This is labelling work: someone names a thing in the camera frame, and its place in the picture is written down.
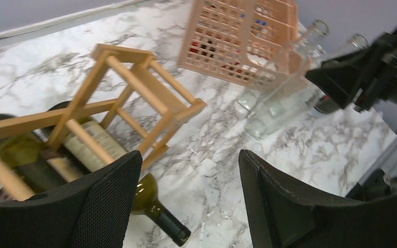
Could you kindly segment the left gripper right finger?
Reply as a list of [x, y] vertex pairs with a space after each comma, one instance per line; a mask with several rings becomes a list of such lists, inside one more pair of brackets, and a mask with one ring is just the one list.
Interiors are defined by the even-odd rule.
[[238, 163], [254, 247], [397, 247], [397, 177], [389, 194], [359, 201], [306, 184], [250, 150]]

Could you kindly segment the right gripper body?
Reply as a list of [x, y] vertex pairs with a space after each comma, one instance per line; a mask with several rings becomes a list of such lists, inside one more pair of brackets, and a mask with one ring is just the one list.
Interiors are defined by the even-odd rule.
[[356, 109], [367, 110], [380, 100], [397, 105], [397, 27], [376, 38], [364, 54]]

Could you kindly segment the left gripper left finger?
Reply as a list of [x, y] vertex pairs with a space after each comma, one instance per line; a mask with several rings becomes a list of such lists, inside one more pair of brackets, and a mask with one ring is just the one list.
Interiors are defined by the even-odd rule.
[[0, 203], [0, 247], [122, 247], [141, 166], [132, 151], [56, 189]]

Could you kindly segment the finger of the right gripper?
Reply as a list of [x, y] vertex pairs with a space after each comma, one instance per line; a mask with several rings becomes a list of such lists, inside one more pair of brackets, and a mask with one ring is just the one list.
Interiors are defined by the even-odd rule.
[[339, 109], [354, 99], [364, 77], [373, 73], [370, 63], [380, 61], [380, 49], [369, 47], [332, 58], [308, 70], [304, 77], [317, 86]]

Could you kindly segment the clear tall glass bottle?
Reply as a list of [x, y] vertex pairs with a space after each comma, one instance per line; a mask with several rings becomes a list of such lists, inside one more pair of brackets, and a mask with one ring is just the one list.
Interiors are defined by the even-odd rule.
[[319, 43], [329, 34], [329, 26], [315, 20], [288, 52], [288, 75], [276, 73], [265, 93], [251, 107], [246, 132], [257, 140], [277, 131], [313, 107], [321, 91], [304, 76], [318, 67]]

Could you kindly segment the dark wine bottle black neck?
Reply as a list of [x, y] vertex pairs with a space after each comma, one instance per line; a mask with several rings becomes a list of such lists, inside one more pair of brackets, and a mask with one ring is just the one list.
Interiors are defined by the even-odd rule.
[[14, 200], [25, 200], [83, 176], [17, 118], [0, 114], [0, 184]]

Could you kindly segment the wooden wine rack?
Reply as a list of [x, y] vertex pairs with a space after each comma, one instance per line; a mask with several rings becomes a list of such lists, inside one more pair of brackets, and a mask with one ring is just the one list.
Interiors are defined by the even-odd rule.
[[[154, 58], [150, 51], [121, 46], [97, 44], [92, 51], [95, 65], [88, 73], [70, 104], [63, 109], [0, 120], [0, 139], [53, 126], [47, 144], [56, 150], [68, 133], [74, 133], [105, 163], [113, 158], [78, 123], [78, 119], [105, 113], [101, 125], [106, 128], [115, 116], [120, 116], [142, 138], [139, 152], [145, 156], [143, 168], [147, 168], [167, 151], [167, 143], [182, 124], [199, 114], [206, 103], [196, 98], [181, 83], [171, 76]], [[127, 86], [119, 97], [89, 103], [106, 72], [112, 69]], [[160, 121], [147, 132], [124, 109], [125, 102], [137, 92], [158, 114]], [[34, 195], [21, 179], [0, 159], [0, 183], [9, 195], [19, 201]]]

